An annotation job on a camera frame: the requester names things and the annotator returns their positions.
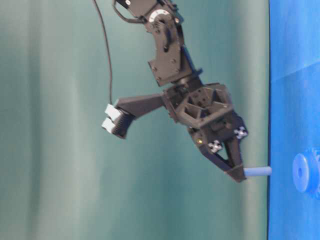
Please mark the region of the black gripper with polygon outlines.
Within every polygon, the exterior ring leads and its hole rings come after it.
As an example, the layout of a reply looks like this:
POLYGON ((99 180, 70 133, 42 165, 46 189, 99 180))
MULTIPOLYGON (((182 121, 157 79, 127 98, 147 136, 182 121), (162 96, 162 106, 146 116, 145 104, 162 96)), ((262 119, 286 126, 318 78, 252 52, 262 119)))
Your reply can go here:
POLYGON ((196 88, 174 85, 165 89, 162 97, 170 117, 188 127, 201 153, 234 181, 244 181, 240 140, 248 135, 248 130, 235 112, 226 86, 219 83, 196 88), (228 159, 217 154, 223 146, 228 159))

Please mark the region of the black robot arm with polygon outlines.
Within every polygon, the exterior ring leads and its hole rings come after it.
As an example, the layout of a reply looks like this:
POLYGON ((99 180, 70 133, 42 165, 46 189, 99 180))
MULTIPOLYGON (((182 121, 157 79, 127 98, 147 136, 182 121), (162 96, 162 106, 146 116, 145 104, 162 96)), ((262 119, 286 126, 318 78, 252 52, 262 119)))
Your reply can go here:
POLYGON ((162 93, 120 98, 106 108, 103 127, 125 138, 130 124, 160 107, 187 127, 199 151, 236 182, 245 177, 240 142, 248 134, 225 85, 203 84, 185 48, 182 18, 170 0, 122 0, 130 23, 143 24, 155 40, 156 56, 149 62, 162 93))

